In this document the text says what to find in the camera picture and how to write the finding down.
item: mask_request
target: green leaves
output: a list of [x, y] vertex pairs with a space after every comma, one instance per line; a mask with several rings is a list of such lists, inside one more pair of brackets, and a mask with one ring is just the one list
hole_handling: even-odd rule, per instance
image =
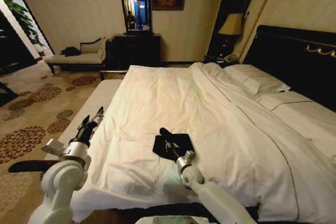
[[22, 30], [30, 39], [31, 43], [44, 46], [38, 38], [37, 31], [33, 29], [32, 20], [26, 15], [28, 10], [23, 6], [15, 3], [13, 0], [4, 0], [4, 2], [20, 24]]

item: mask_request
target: dark headboard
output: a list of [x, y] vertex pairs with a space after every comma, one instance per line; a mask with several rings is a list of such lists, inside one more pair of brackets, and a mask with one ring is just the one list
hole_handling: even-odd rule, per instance
[[243, 64], [336, 112], [335, 33], [260, 25]]

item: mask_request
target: patterned carpet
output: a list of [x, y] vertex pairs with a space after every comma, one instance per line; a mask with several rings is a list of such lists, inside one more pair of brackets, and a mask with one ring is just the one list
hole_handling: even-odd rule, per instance
[[[106, 79], [123, 77], [108, 74]], [[41, 147], [61, 135], [100, 77], [97, 71], [52, 74], [44, 61], [39, 61], [1, 76], [0, 81], [19, 94], [0, 108], [0, 223], [26, 223], [43, 198], [41, 174], [10, 174], [8, 168], [15, 162], [43, 159], [46, 154]]]

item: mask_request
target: beige wall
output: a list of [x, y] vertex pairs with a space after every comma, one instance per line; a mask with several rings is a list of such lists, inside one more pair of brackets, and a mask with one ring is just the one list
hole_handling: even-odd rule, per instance
[[[152, 11], [165, 61], [203, 60], [221, 0], [185, 0], [183, 11]], [[125, 32], [121, 0], [26, 0], [54, 51]]]
[[243, 51], [253, 23], [264, 0], [251, 0], [250, 15], [245, 19], [244, 34], [235, 45], [234, 53], [245, 57], [259, 25], [292, 27], [336, 32], [335, 0], [267, 0], [264, 10]]

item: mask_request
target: robotic hand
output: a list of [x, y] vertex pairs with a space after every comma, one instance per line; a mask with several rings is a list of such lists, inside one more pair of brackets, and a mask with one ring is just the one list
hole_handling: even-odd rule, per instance
[[[174, 142], [174, 134], [165, 128], [160, 129], [160, 134], [165, 137], [165, 151], [175, 156], [184, 187], [195, 191], [200, 202], [221, 224], [256, 224], [234, 197], [216, 183], [204, 179], [201, 171], [191, 163], [195, 156], [193, 151], [186, 151], [184, 156], [179, 156], [180, 147]], [[190, 139], [185, 141], [192, 146]]]
[[103, 119], [103, 107], [89, 121], [87, 116], [78, 127], [78, 133], [71, 139], [67, 148], [57, 140], [51, 139], [42, 150], [59, 157], [44, 175], [41, 187], [45, 198], [33, 212], [28, 224], [71, 223], [72, 211], [69, 207], [74, 190], [79, 190], [88, 177], [91, 157], [87, 154], [94, 129]]

